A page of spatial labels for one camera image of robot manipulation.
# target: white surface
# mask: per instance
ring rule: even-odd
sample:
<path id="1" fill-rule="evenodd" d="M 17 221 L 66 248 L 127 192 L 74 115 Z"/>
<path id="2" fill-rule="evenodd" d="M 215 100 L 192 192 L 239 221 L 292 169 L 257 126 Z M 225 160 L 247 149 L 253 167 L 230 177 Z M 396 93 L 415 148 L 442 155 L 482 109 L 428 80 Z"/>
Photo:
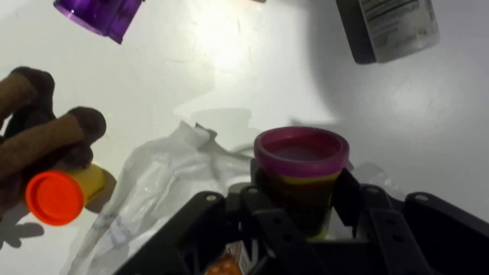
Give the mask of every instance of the white surface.
<path id="1" fill-rule="evenodd" d="M 395 184 L 488 219 L 489 1 L 436 5 L 441 45 L 361 67 L 329 0 L 153 0 L 123 45 L 89 35 L 50 0 L 10 0 L 0 71 L 39 65 L 59 80 L 59 112 L 103 109 L 111 131 L 97 155 L 115 174 L 132 148 L 167 135 L 182 117 L 215 126 L 228 148 L 276 125 L 331 125 L 352 141 L 355 163 L 375 161 Z M 91 218 L 4 247 L 2 273 L 60 273 Z"/>

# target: bottle label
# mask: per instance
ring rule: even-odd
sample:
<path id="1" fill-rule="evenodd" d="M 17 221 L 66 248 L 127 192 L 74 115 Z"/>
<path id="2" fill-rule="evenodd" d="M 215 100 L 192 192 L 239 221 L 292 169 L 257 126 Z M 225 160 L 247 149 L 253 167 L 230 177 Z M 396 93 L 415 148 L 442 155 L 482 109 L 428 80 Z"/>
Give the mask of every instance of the bottle label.
<path id="1" fill-rule="evenodd" d="M 360 0 L 380 62 L 432 47 L 441 41 L 432 0 Z"/>

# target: purple container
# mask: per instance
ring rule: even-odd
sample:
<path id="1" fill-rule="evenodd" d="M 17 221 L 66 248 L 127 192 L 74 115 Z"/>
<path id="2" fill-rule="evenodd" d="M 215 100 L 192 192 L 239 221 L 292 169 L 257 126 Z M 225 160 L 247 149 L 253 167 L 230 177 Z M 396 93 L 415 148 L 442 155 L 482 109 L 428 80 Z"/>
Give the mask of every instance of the purple container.
<path id="1" fill-rule="evenodd" d="M 57 0 L 54 5 L 80 25 L 123 42 L 144 0 Z"/>

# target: clear plastic bag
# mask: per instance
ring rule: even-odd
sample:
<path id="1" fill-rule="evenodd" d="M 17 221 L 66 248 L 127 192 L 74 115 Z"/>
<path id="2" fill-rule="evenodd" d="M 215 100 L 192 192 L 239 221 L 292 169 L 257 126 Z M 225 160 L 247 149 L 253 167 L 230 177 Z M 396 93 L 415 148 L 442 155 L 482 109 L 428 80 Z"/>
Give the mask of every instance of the clear plastic bag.
<path id="1" fill-rule="evenodd" d="M 227 193 L 250 181 L 250 157 L 228 152 L 216 132 L 187 123 L 167 138 L 137 148 L 112 200 L 74 253 L 68 273 L 115 273 L 195 193 Z"/>

